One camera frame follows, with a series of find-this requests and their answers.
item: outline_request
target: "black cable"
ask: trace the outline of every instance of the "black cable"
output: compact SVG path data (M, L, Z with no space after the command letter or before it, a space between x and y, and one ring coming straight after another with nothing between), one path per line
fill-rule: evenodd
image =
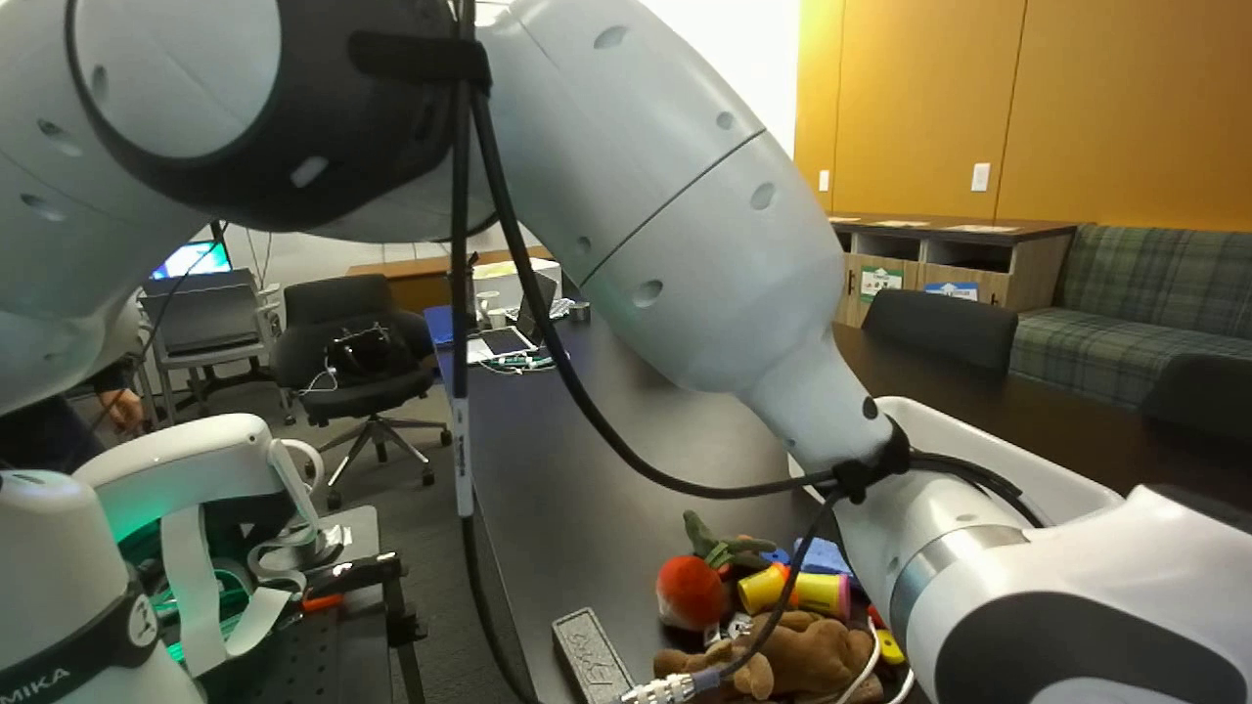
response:
M596 400L587 394L576 365L565 353L565 340L554 336L554 325L548 321L538 287L535 287L535 269L531 258L525 249L525 233L516 228L516 210L511 210L511 196L505 184L505 167L502 167L502 147L495 147L495 132L492 132L492 119L485 107L485 93L475 93L475 124L478 124L478 146L480 146L480 159L485 159L485 175L492 187L492 203L502 210L502 228L505 228L505 241L516 267L516 282L525 291L525 305L531 309L535 325L538 325L538 340L548 344L553 369L559 373L565 389L572 390L576 408L581 411L581 417L597 430L597 439L644 481L666 485L673 492L688 492L688 498L704 498L704 499L745 499L745 498L765 498L765 492L790 492L790 490L832 490L832 475L808 475L808 477L790 477L790 481L764 481L764 485L698 485L698 481L681 481L658 467L648 467L617 430L615 421L596 408Z
M808 545L819 539L819 531L825 528L825 520L832 520L832 507L829 507L832 499L837 499L837 492L825 492L825 499L819 499L819 512L815 512L808 528L803 531L803 545L799 545L799 549L790 553L790 559L786 559L786 578L781 578L778 601L769 601L765 626L747 641L747 649L745 649L737 660L721 665L721 679L726 679L726 678L741 671L756 653L765 649L769 632L778 628L778 621L781 621L781 615L786 615L786 601L790 601L799 566L803 566L806 557L808 557Z
M1022 490L1012 481L1007 481L1000 475L974 467L966 458L949 458L949 455L913 455L913 471L928 471L928 475L949 475L964 477L978 490L990 490L994 498L1000 498L1007 505L1012 505L1034 528L1044 528L1044 520L1022 499Z
M478 572L478 539L475 539L475 515L460 515L460 545L464 545L464 574L469 574L469 596L475 596L475 610L480 618L480 632L485 632L485 644L505 678L505 685L511 690L511 698L520 704L538 704L535 698L525 692L525 685L516 679L516 671L507 668L507 657L505 657L505 644L488 621L488 608L485 608L485 589L480 589L480 572Z
M456 39L464 43L460 74L464 84L452 85L452 210L451 210L451 299L452 299L452 415L460 415L460 402L469 394L469 360L464 360L464 309L469 309L469 121L475 121L475 98L469 98L469 46L475 46L475 0L456 0Z
M152 353L152 344L155 344L155 330L163 325L163 312L168 312L172 299L184 291L184 282L189 282L189 276L177 276L177 282L168 287L168 293L162 299L155 312L149 317L149 340L143 340L143 348L134 356L135 365L149 360L149 353ZM113 394L108 402L100 402L100 411L95 415L95 421L85 428L85 433L96 433L100 421L113 415L117 402L121 402L121 394Z
M480 214L464 233L478 239L478 233L485 233L492 222L502 222L495 210Z

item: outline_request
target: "stuffed toy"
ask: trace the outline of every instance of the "stuffed toy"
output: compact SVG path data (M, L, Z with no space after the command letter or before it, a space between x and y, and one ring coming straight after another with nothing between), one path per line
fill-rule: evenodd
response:
M760 615L769 610L781 598L790 566L769 565L747 578L737 583L741 610ZM821 574L821 572L799 572L790 583L786 608L819 610L832 618L853 618L853 578L850 574Z
M658 566L658 618L673 628L716 628L737 610L737 578L775 559L775 545L751 535L716 535L698 512L685 512L688 557Z
M741 657L751 638L765 626L765 615L751 618L751 632L713 644L704 653L662 649L655 660L658 678L698 671L716 660ZM845 690L853 704L879 700L884 685L878 671L861 678L872 657L872 638L864 628L850 628L837 618L815 610L781 610L775 632L764 653L756 653L745 668L713 692L713 704L832 704Z

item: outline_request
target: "white plastic casing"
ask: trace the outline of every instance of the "white plastic casing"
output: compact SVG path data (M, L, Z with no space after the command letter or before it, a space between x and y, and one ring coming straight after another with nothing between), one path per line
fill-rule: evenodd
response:
M258 415L210 415L90 458L75 477L96 490L113 539L189 505L287 492L304 523L310 490Z
M130 146L208 158L248 132L274 93L274 0L77 0L77 74Z
M724 77L634 0L520 0L485 46L516 210L615 331L808 471L884 445L829 344L840 245Z
M879 408L917 449L966 458L1008 477L1044 520L1044 528L1030 528L1008 505L943 475L898 475L872 485L864 505L832 505L858 583L904 632L908 660L928 692L934 692L943 641L964 618L1012 596L1076 596L1140 615L1209 644L1252 679L1252 545L1244 531L1150 490L1120 498L922 402L879 400ZM1022 539L957 539L978 528L1007 528ZM928 583L913 583L917 601L898 615L904 572L930 545L943 545L949 565ZM1073 679L1044 698L1063 692L1120 700L1127 690Z
M55 0L0 8L0 415L100 369L134 287L201 228L96 146L61 24Z
M90 485L61 475L0 475L2 565L0 668L51 649L124 596L130 572ZM141 668L100 668L66 704L192 704L201 690L162 653Z

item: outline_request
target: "laptop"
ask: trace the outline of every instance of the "laptop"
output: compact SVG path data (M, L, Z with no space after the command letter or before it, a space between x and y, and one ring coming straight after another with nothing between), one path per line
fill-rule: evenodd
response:
M538 287L538 309L553 309L554 299L554 282L535 274ZM492 353L492 356L516 356L516 353L544 353L538 340L538 321L531 317L531 305L516 305L516 321L505 330L480 330L478 340Z

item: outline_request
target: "office chair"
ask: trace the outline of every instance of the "office chair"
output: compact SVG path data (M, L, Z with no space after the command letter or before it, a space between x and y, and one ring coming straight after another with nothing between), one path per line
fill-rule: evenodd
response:
M342 467L327 475L327 505L342 505L342 477L365 445L377 445L377 458L386 462L386 441L421 467L421 485L433 481L429 458L402 441L400 428L433 428L437 441L451 445L446 421L400 421L382 411L402 408L433 389L437 365L429 336L420 317L391 309L386 276L325 276L288 287L287 293L287 331L274 353L274 379L292 394L312 428L334 417L360 417L348 433L334 439L322 449L348 445ZM386 340L400 344L400 365L381 369L377 376L344 379L327 373L327 348L344 331L386 330Z
M879 291L867 301L864 331L990 376L1007 376L1018 312L922 291Z
M141 305L149 317L149 336L155 353L162 394L172 394L168 373L189 373L189 400L172 402L172 411L192 411L210 390L262 379L262 321L258 321L258 291L250 269L225 274L189 274L162 276L141 287ZM250 373L236 379L218 379L214 365L248 360Z

